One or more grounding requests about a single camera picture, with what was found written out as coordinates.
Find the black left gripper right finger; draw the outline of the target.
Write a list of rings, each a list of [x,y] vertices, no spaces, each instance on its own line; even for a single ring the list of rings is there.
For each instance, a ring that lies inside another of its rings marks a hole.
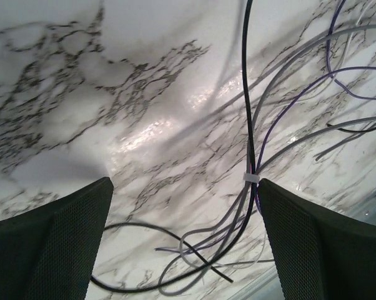
[[[376,225],[262,179],[260,211],[286,299],[376,299]]]

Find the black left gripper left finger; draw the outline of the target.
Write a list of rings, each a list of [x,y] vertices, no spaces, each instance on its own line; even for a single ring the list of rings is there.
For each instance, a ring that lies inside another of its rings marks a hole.
[[[0,221],[0,299],[84,299],[113,190],[103,177]]]

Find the white zip tie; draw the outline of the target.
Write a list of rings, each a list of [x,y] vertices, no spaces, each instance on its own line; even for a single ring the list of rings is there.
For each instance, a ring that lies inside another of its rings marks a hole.
[[[251,184],[258,184],[260,182],[260,176],[257,174],[244,173],[243,179],[245,182],[248,182]]]

